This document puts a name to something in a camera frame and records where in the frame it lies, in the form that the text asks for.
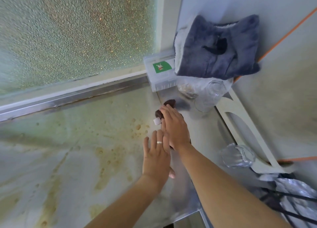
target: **orange line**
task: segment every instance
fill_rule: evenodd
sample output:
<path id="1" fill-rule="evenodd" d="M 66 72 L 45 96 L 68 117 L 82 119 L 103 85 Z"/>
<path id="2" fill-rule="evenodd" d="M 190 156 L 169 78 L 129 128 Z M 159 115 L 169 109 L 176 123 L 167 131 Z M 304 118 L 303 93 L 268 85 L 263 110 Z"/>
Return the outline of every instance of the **orange line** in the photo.
<path id="1" fill-rule="evenodd" d="M 317 156 L 303 157 L 303 158 L 291 158 L 291 159 L 279 159 L 278 162 L 288 162 L 288 161 L 307 161 L 316 160 Z"/>
<path id="2" fill-rule="evenodd" d="M 259 58 L 258 62 L 261 61 L 270 51 L 272 51 L 277 45 L 279 45 L 285 38 L 287 38 L 293 31 L 295 31 L 300 25 L 303 24 L 309 17 L 311 17 L 317 11 L 317 7 L 311 11 L 303 20 L 301 20 L 295 27 L 293 27 L 282 39 L 280 39 L 276 44 L 274 44 L 262 57 Z M 234 78 L 233 83 L 239 80 L 241 76 Z"/>

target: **forearm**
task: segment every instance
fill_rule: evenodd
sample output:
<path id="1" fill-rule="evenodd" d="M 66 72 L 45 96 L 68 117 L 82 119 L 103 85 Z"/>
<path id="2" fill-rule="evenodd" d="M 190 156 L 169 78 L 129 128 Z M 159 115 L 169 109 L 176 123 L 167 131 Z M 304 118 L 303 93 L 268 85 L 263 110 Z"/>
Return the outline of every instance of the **forearm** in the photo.
<path id="1" fill-rule="evenodd" d="M 85 228 L 133 227 L 155 198 L 154 190 L 151 181 L 142 176 L 131 189 L 103 210 Z"/>
<path id="2" fill-rule="evenodd" d="M 215 228 L 290 227 L 192 145 L 177 150 Z"/>

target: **hand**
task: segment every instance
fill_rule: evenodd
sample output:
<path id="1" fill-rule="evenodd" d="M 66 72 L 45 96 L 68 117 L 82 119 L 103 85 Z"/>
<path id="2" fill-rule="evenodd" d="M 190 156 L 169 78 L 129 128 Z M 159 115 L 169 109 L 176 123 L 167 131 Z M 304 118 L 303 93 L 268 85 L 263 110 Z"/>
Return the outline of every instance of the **hand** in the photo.
<path id="1" fill-rule="evenodd" d="M 171 154 L 169 136 L 162 130 L 153 131 L 151 137 L 151 148 L 148 145 L 149 137 L 143 142 L 143 178 L 146 178 L 154 192 L 159 194 L 168 177 L 175 178 L 175 172 L 170 167 Z"/>
<path id="2" fill-rule="evenodd" d="M 177 151 L 180 147 L 190 144 L 189 131 L 183 116 L 169 104 L 161 106 L 162 131 L 170 137 L 170 145 Z"/>

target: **green sticker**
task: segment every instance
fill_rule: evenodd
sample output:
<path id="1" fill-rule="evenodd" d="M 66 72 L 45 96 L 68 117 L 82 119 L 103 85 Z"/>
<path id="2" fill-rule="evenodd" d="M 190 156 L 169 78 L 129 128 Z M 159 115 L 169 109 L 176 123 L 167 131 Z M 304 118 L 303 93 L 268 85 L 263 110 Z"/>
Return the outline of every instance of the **green sticker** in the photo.
<path id="1" fill-rule="evenodd" d="M 153 66 L 156 73 L 160 73 L 160 72 L 164 72 L 164 71 L 172 69 L 172 67 L 166 61 L 157 62 L 153 64 Z"/>

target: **textured glass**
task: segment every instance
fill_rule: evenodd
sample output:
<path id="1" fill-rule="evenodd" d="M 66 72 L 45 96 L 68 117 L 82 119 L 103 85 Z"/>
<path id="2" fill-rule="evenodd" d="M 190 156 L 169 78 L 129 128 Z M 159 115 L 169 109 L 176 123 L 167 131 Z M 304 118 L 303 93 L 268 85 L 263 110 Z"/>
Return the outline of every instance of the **textured glass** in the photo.
<path id="1" fill-rule="evenodd" d="M 155 0 L 1 0 L 0 95 L 135 66 Z"/>

